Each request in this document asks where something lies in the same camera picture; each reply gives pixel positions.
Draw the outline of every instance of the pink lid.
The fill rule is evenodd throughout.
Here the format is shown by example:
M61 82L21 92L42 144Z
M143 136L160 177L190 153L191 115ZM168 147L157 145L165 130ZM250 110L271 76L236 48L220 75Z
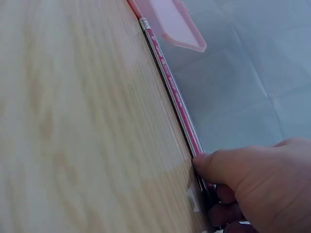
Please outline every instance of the pink lid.
M206 43L179 0L128 0L138 18L146 17L157 36L180 47L204 52Z

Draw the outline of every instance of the finger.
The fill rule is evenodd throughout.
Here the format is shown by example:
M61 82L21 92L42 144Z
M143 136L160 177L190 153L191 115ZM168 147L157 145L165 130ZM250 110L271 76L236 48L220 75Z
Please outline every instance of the finger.
M208 212L208 218L214 227L223 226L235 221L245 220L237 203L232 203L230 205L214 205Z
M234 222L225 228L224 233L258 233L258 231L252 225Z
M218 150L211 155L198 155L193 159L198 174L210 183L226 184L235 191L234 185L245 177L244 149Z
M234 192L227 185L224 184L217 185L216 192L218 198L223 204L230 204L236 201Z

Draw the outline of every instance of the fingernail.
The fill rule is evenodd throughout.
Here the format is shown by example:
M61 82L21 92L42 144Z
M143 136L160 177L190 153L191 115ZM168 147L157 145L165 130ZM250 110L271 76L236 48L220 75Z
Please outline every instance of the fingernail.
M200 166L202 165L205 157L206 157L206 154L199 154L199 155L197 155L197 156L195 156L193 158L192 162L193 162L193 165L195 166L196 169L200 168Z

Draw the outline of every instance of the light wood grain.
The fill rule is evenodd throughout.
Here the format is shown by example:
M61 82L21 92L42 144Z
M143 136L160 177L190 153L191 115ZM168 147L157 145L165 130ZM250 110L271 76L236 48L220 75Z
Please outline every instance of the light wood grain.
M198 233L190 156L126 0L0 0L0 232Z

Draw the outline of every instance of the wooden board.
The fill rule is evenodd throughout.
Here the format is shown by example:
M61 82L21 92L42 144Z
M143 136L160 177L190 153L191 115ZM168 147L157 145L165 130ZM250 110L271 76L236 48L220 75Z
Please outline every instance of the wooden board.
M192 182L126 0L0 1L0 232L200 233Z

